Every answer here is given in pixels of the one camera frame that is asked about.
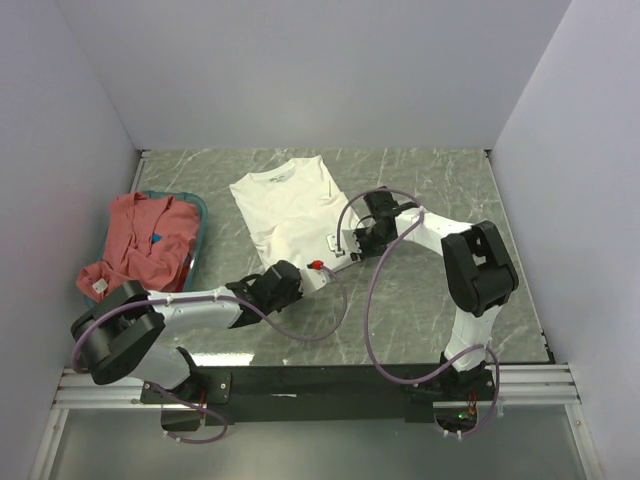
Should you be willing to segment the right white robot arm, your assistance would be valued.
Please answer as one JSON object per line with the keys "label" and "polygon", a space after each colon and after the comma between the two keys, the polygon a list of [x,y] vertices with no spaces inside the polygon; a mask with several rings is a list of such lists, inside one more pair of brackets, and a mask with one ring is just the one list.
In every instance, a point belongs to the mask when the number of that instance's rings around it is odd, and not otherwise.
{"label": "right white robot arm", "polygon": [[441,256],[450,298],[456,305],[450,339],[441,353],[440,366],[421,378],[402,379],[386,371],[375,357],[370,336],[367,353],[374,367],[387,379],[414,389],[421,386],[446,399],[460,399],[488,386],[498,390],[498,376],[486,367],[495,320],[519,287],[519,277],[496,225],[460,222],[428,211],[404,192],[378,187],[358,194],[373,224],[352,231],[339,228],[337,245],[354,260],[376,258],[378,263],[367,292],[364,330],[369,330],[369,304],[377,280],[393,250],[403,241]]}

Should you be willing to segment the white Coca-Cola t-shirt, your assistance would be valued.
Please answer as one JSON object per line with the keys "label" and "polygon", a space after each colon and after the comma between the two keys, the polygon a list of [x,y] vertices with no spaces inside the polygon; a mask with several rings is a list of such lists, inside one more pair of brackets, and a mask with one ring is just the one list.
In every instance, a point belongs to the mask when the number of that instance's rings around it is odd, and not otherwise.
{"label": "white Coca-Cola t-shirt", "polygon": [[248,173],[230,191],[265,268],[280,260],[299,268],[319,260],[334,271],[353,264],[329,249],[327,237],[338,226],[355,227],[359,217],[343,210],[348,198],[320,155]]}

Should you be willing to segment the aluminium frame rail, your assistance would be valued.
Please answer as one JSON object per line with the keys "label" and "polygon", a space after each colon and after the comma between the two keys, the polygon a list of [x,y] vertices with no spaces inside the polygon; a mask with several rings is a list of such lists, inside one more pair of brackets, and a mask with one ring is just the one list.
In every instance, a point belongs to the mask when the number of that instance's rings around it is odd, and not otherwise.
{"label": "aluminium frame rail", "polygon": [[[143,382],[125,378],[97,386],[85,374],[69,369],[60,378],[54,410],[140,409]],[[576,405],[581,397],[568,365],[507,365],[501,368],[501,406]]]}

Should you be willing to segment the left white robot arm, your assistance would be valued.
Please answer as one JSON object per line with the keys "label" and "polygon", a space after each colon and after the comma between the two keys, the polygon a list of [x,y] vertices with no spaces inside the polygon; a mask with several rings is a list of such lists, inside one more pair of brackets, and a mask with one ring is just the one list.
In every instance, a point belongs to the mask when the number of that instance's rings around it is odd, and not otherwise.
{"label": "left white robot arm", "polygon": [[299,269],[287,261],[210,291],[148,291],[127,281],[72,324],[72,366],[97,385],[131,376],[179,402],[205,397],[207,381],[186,348],[159,341],[198,328],[257,324],[300,300],[301,284]]}

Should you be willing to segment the black base beam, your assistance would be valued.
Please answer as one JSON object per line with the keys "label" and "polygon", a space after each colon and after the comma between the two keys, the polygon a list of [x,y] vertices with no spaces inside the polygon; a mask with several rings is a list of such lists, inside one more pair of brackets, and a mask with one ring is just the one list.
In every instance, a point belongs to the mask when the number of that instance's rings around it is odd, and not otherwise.
{"label": "black base beam", "polygon": [[150,385],[145,406],[161,409],[160,422],[171,433],[238,422],[294,422],[402,419],[433,423],[435,406],[453,402],[473,408],[493,399],[496,382],[486,365],[459,373],[448,368],[427,382],[433,364],[391,365],[397,384],[371,365],[200,367],[194,387],[169,399]]}

